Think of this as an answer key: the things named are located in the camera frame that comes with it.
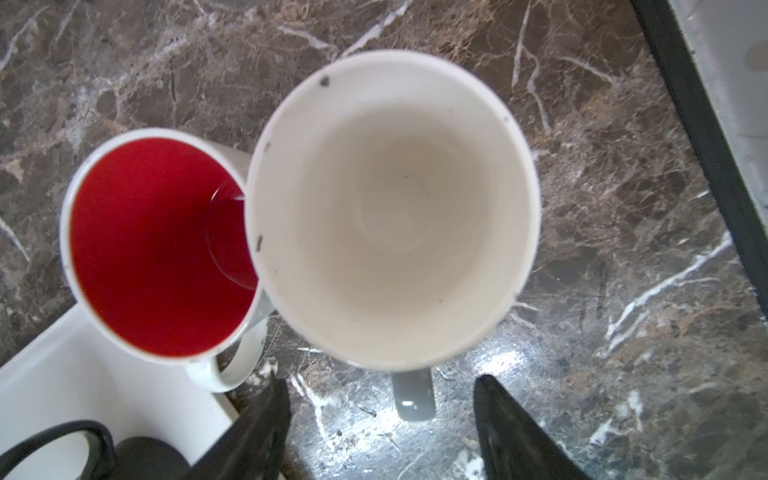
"black plastic piece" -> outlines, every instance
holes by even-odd
[[[289,425],[288,387],[272,376],[184,480],[277,480]]]
[[[475,420],[488,480],[589,480],[493,376],[475,380]]]
[[[178,450],[151,437],[130,437],[114,450],[117,461],[108,480],[178,480],[190,471]]]
[[[100,480],[106,478],[115,465],[112,435],[110,435],[107,427],[99,422],[76,420],[36,433],[0,455],[0,479],[8,476],[16,465],[35,453],[39,448],[74,432],[82,432],[86,440],[88,440],[88,460],[85,463],[80,479]]]

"mug handle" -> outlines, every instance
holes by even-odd
[[[396,372],[391,377],[392,394],[401,419],[422,422],[435,417],[437,408],[431,369]]]
[[[275,309],[270,298],[262,291],[256,312],[253,314],[253,321],[240,337],[240,345],[226,369],[219,370],[219,364],[214,355],[188,363],[184,369],[187,370],[190,379],[198,386],[214,393],[229,392],[245,382],[261,359],[269,323],[266,319],[273,310]]]

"white tray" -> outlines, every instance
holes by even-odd
[[[71,420],[104,423],[115,443],[146,435],[194,464],[237,412],[226,396],[195,386],[182,367],[124,353],[75,305],[0,369],[0,452]],[[9,479],[77,478],[88,456],[82,435],[67,435],[23,461]]]

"black edge trim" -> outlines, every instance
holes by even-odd
[[[768,239],[667,0],[631,0],[757,301],[768,315]]]

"marble countertop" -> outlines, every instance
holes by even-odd
[[[407,48],[475,72],[537,158],[543,228],[519,304],[435,369],[438,417],[403,423],[386,374],[275,316],[285,474],[482,478],[472,384],[496,375],[594,478],[768,478],[768,329],[628,0],[4,0],[0,363],[74,300],[68,181],[146,126],[250,151],[280,100],[344,55]]]

